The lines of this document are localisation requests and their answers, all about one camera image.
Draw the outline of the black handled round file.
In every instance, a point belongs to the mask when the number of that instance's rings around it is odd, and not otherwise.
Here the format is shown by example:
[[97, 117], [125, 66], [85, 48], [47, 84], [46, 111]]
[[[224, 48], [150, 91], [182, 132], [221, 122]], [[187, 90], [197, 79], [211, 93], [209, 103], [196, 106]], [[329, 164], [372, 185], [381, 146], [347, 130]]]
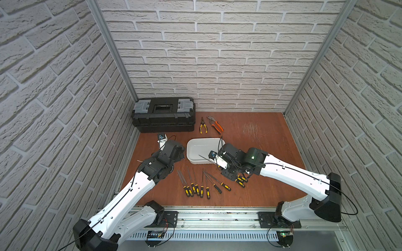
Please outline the black handled round file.
[[209, 176], [205, 171], [203, 171], [203, 173], [206, 175], [207, 179], [212, 183], [212, 185], [213, 185], [213, 187], [216, 189], [216, 191], [217, 191], [219, 194], [222, 194], [222, 190], [221, 190], [220, 188], [218, 188], [218, 186], [212, 181], [212, 179], [210, 178], [210, 176]]

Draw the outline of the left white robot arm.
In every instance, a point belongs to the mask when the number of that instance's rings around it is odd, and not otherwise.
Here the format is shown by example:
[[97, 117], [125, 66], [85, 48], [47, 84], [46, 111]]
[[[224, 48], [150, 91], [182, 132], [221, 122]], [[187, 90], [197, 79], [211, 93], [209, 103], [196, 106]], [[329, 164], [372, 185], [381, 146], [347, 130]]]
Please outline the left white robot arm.
[[136, 203], [184, 159], [184, 146], [167, 140], [151, 157], [142, 161], [131, 181], [102, 210], [73, 227], [75, 246], [81, 251], [115, 251], [139, 230], [162, 221], [164, 208], [151, 201], [129, 215]]

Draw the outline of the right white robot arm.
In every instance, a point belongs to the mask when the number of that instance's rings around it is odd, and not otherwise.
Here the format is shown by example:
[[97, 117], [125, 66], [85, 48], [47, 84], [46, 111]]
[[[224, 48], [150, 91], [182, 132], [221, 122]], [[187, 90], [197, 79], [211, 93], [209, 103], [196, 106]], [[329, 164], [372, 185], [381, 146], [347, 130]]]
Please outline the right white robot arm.
[[342, 193], [338, 174], [309, 172], [261, 149], [252, 147], [244, 152], [229, 143], [217, 152], [211, 151], [208, 157], [221, 169], [224, 177], [239, 184], [251, 175], [258, 175], [276, 179], [306, 193], [302, 198], [278, 203], [273, 221], [279, 227], [289, 227], [304, 219], [341, 221]]

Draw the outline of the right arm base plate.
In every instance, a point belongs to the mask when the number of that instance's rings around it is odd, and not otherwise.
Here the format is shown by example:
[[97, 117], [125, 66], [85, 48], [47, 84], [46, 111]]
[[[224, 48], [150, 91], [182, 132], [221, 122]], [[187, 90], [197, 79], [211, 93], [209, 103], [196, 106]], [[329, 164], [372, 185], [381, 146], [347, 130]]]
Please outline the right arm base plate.
[[301, 229], [300, 221], [291, 222], [289, 220], [284, 219], [282, 216], [276, 216], [275, 212], [258, 212], [260, 228], [269, 229], [269, 228], [281, 228], [281, 229]]

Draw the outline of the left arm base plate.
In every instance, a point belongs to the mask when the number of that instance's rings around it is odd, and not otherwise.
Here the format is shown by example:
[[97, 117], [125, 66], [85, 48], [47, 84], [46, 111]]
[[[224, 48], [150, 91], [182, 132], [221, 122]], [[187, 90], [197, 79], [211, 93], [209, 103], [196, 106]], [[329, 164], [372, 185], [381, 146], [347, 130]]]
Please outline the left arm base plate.
[[167, 224], [170, 228], [175, 228], [178, 221], [178, 211], [164, 211], [163, 214], [158, 213], [150, 228], [164, 228]]

